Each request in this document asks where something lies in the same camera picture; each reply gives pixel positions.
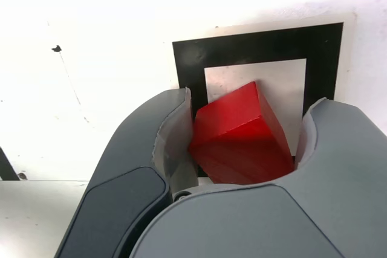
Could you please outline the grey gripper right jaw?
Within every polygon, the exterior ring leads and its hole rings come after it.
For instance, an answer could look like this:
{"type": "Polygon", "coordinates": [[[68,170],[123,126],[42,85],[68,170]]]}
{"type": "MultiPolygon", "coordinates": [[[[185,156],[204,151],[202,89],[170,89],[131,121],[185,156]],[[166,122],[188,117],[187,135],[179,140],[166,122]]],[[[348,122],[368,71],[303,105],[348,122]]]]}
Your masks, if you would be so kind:
{"type": "Polygon", "coordinates": [[[317,101],[296,170],[207,190],[161,212],[132,257],[385,257],[386,135],[357,107],[317,101]]]}

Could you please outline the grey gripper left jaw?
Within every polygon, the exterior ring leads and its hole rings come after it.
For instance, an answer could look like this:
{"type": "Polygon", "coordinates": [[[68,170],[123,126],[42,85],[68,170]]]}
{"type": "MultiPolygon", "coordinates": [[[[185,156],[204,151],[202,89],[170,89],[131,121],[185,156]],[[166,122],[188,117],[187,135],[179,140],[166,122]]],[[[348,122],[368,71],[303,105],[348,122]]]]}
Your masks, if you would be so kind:
{"type": "Polygon", "coordinates": [[[189,154],[191,92],[149,99],[112,135],[85,189],[57,257],[128,257],[174,194],[198,185],[189,154]]]}

